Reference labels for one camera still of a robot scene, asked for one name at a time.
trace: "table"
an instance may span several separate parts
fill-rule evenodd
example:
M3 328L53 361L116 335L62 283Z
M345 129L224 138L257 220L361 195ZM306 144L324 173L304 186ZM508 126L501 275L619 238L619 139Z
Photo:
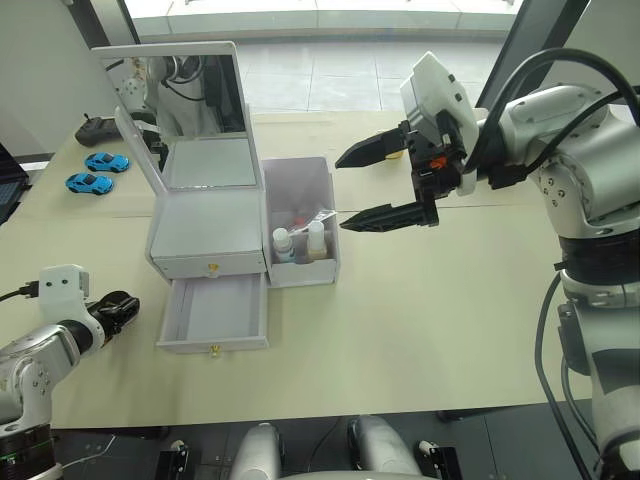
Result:
M399 117L389 112L260 115L255 119L258 151L261 158L327 153L333 160L351 141L347 138L355 141L393 127ZM314 124L335 137L311 138L318 131ZM298 139L287 144L291 136ZM497 192L495 203L482 192L453 196L449 206L456 208L441 210L438 228L412 227L384 235L341 230L338 283L270 290L271 347L225 352L212 359L155 347L168 285L143 256L151 211L145 198L150 192L134 188L136 170L125 174L131 178L123 176L114 192L97 197L105 203L92 210L80 202L67 203L59 192L43 187L50 184L63 191L54 179L85 153L72 141L65 143L33 195L0 228L5 272L0 292L37 278L43 266L77 263L91 273L92 298L124 289L141 299L136 321L101 352L84 359L56 388L54 427L173 425L544 401L533 366L533 339L560 250L542 203L534 202L528 186L519 186L523 196L514 204L509 199L519 187ZM404 188L410 189L408 177L406 187L401 178L404 167L398 163L386 168L391 179L384 190L379 188L383 169L371 174L361 170L364 177L352 179L361 182L358 188L337 172L338 208L376 205L388 196L401 199ZM380 198L381 193L387 198ZM35 204L46 198L50 202L40 204L41 211ZM349 215L340 214L340 219ZM555 300L562 301L562 294ZM560 391L554 312L552 306L544 355L552 386ZM36 300L3 302L0 315L0 344L41 324ZM588 396L588 379L572 381L576 397Z

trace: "wall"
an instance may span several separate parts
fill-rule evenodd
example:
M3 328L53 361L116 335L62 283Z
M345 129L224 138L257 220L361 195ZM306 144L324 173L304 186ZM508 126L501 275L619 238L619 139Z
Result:
M0 1L0 142L14 156L55 152L113 88L60 0Z
M638 0L591 0L565 46L593 52L618 68L632 85L640 84L640 2ZM544 85L578 82L613 91L599 73L568 62L557 62Z
M331 34L503 34L522 0L126 0L143 42Z

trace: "blue toy car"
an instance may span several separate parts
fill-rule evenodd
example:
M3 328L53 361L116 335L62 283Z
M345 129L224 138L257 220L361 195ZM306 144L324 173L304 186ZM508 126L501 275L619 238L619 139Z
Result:
M73 193L93 193L104 195L113 189L113 180L102 175L95 176L90 173L76 173L67 178L64 182Z
M84 164L92 172L124 172L129 168L129 159L124 155L111 155L110 153L99 152L89 155Z

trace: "black cable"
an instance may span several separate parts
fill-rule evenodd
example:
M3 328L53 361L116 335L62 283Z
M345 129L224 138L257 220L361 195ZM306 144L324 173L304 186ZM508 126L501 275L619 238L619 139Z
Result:
M192 98L192 97L187 97L186 95L183 95L182 93L180 93L179 91L177 91L175 88L173 88L171 85L169 85L167 82L163 81L162 82L162 86L168 88L169 90L171 90L173 93L175 93L176 95L178 95L179 97L184 98L185 100L189 100L190 102L202 102L204 100L204 97L202 98Z
M640 85L635 85L632 88L637 94L640 95ZM533 162L531 162L529 165L527 165L527 175L534 172L536 168L542 165L545 162L545 160L547 160L553 154L553 152L558 147L558 145L560 145L560 143L565 138L567 138L571 134L571 132L578 127L578 125L580 125L582 122L584 122L587 118L589 118L591 115L593 115L595 112L600 110L605 105L618 100L621 96L622 94L620 92L611 93L606 97L603 97L600 100L589 105L589 107L585 108L582 112L580 112L576 116L576 118L571 120L566 127L560 130L560 132L555 137L553 137L553 140L551 140L544 147L544 149L542 150L542 152L540 152L540 154L536 157L536 159Z
M176 85L185 85L187 83L191 83L194 80L196 80L198 77L200 77L200 75L202 75L202 71L204 70L204 64L205 64L205 57L204 56L198 56L198 68L196 69L196 71L189 77L189 78L185 78L183 80L169 80L171 83L175 83Z
M336 427L340 423L340 420L342 420L342 417L338 417L338 419L331 426L331 428L329 430L327 430L327 433L325 433L322 436L322 438L320 440L318 440L318 443L316 443L316 446L314 447L313 451L311 452L311 456L309 457L309 462L307 463L307 473L309 473L311 471L311 464L313 463L313 459L315 458L316 454L318 453L318 450L320 450L320 447L324 444L324 442L327 441L327 438L329 438L329 435L331 435L333 433L333 431L336 429Z
M11 292L11 293L7 293L5 295L0 296L0 302L7 300L11 297L17 297L18 295L20 295L20 290L16 290L15 292Z
M480 164L490 139L498 133L500 117L504 113L507 103L518 91L522 82L534 70L548 63L553 63L556 60L580 63L591 67L604 75L622 94L629 106L629 110L631 111L631 115L633 116L636 125L640 126L640 103L638 103L638 99L636 98L629 82L613 65L593 53L582 50L572 48L551 48L543 50L522 62L502 87L502 90L498 94L498 98L484 123L484 127L480 132L480 136L478 137L478 141L476 142L473 152L471 152L471 155L465 165L465 173L475 170Z
M562 357L562 366L560 367L560 380L562 381L562 393L564 393L564 398L569 405L569 410L571 410L573 417L576 419L576 422L578 422L578 425L584 432L585 437L587 437L591 445L593 445L596 453L599 453L596 434L591 428L591 425L587 422L587 419L582 415L582 412L578 408L576 400L573 398L573 394L571 393L571 384L569 383L569 365L564 357Z
M114 68L119 67L123 63L124 63L124 59L120 59L120 60L117 60L117 61L113 62L111 65L107 65L106 67L104 67L104 69L105 69L106 72L108 72L109 70L113 70Z
M560 433L564 438L564 442L567 444L567 448L569 449L569 453L571 453L573 462L576 464L576 467L580 472L580 477L582 478L582 480L591 480L589 470L584 464L584 460L580 456L580 452L578 452L578 447L576 446L576 443L571 436L571 432L569 431L569 428L567 427L567 424L562 417L562 412L560 412L560 407L558 407L558 403L553 396L553 392L551 391L551 387L549 386L549 382L547 380L546 374L544 373L544 367L542 365L542 340L544 339L544 327L547 323L547 314L549 313L549 305L551 305L551 299L553 298L553 294L556 291L559 283L560 273L556 273L555 277L553 277L553 280L551 281L551 284L549 285L549 288L547 289L544 300L542 301L540 316L538 317L538 327L536 328L534 362L536 365L538 378L540 379L540 385L542 385L544 394L547 397L547 401L549 402L549 407L551 407L551 413L553 413L553 417L558 424L558 428L560 429Z

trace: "white panel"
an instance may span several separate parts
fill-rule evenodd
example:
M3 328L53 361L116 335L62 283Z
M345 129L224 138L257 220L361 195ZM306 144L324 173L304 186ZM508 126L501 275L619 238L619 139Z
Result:
M133 25L136 27L139 37L146 35L169 35L169 19L167 17L134 18Z
M177 142L164 173L170 188L256 184L246 138Z
M0 45L0 141L11 154L55 152L84 112L113 114L113 89L59 0L2 0Z
M224 255L155 257L153 262L168 280L176 278L218 278L225 275L262 273L267 270L262 250Z
M313 263L298 265L280 263L271 267L272 287L303 287L333 283L336 279L337 261L333 258L316 260Z
M258 190L172 192L169 197L151 247L154 258L262 248Z

